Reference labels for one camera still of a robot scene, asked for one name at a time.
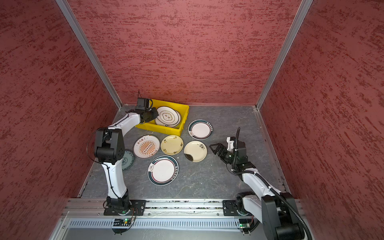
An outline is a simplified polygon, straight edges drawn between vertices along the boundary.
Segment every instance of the yellow plastic crate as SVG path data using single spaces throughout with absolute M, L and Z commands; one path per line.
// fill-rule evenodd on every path
M 155 120 L 152 120 L 144 124 L 138 124 L 136 125 L 136 127 L 140 129 L 149 130 L 149 131 L 165 133 L 168 135 L 177 135 L 180 137 L 181 132 L 184 129 L 185 121 L 187 120 L 189 106 L 184 104 L 179 104 L 179 103 L 170 103 L 166 101 L 160 101 L 156 99 L 152 99 L 152 100 L 153 100 L 153 106 L 155 108 L 166 106 L 166 107 L 172 108 L 173 110 L 178 111 L 181 115 L 181 122 L 175 128 L 156 125 Z

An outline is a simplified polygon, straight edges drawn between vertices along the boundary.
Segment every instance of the stack of plates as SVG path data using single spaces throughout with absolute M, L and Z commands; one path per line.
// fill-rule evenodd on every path
M 178 111 L 169 107 L 159 107 L 159 116 L 155 118 L 155 123 L 165 127 L 176 127 L 181 122 L 181 115 Z

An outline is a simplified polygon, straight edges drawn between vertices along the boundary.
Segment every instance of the textured red wallpaper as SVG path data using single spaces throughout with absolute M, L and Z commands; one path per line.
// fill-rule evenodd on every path
M 68 0 L 124 103 L 255 104 L 301 0 Z
M 0 42 L 0 239 L 44 240 L 117 108 L 55 1 L 2 1 Z
M 313 1 L 262 106 L 317 240 L 384 238 L 383 13 Z

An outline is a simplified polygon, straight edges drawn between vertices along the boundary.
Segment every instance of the gray marble floor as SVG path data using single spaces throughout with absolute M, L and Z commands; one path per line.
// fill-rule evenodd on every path
M 124 106 L 120 116 L 130 109 Z M 241 127 L 239 140 L 246 143 L 247 155 L 250 162 L 260 171 L 263 177 L 277 187 L 278 177 L 272 170 L 267 149 L 260 127 L 256 121 L 252 107 L 203 107 L 191 106 L 181 138 L 184 145 L 194 139 L 188 134 L 188 125 L 196 119 L 208 120 L 213 128 L 213 134 L 202 142 L 226 145 L 226 138 L 234 136 Z M 124 137 L 126 149 L 132 150 L 134 143 L 143 135 L 152 134 L 161 141 L 166 134 L 133 128 Z M 201 162 L 191 162 L 184 156 L 183 151 L 173 157 L 179 164 L 176 179 L 165 186 L 151 183 L 147 176 L 149 164 L 158 156 L 164 155 L 160 150 L 149 159 L 134 160 L 133 166 L 123 171 L 129 197 L 137 198 L 234 198 L 237 193 L 249 191 L 250 187 L 239 177 L 231 175 L 219 157 L 208 149 L 207 157 Z M 83 198 L 106 197 L 107 182 L 104 171 L 99 164 L 89 177 L 88 184 L 82 194 Z

